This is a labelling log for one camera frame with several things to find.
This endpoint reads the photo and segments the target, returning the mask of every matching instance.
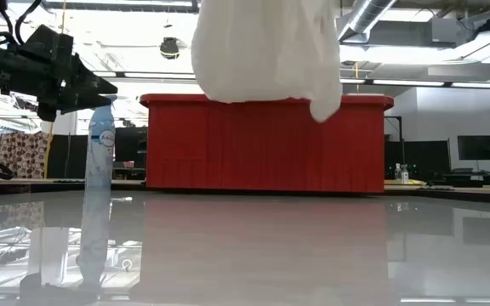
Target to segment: red container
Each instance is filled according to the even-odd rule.
[[[350,95],[327,122],[309,101],[223,104],[200,94],[147,94],[147,187],[384,191],[384,110],[393,99]]]

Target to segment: clear bottle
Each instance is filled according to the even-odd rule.
[[[409,172],[407,165],[402,165],[402,184],[409,184]]]
[[[395,183],[401,183],[402,182],[402,171],[400,170],[400,164],[396,164],[395,168]]]
[[[95,110],[89,126],[81,251],[81,289],[99,293],[109,241],[115,122],[110,106]]]

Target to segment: ceiling duct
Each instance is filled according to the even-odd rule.
[[[343,41],[356,34],[372,30],[379,18],[392,7],[396,0],[356,0],[347,24],[340,32],[339,40]]]

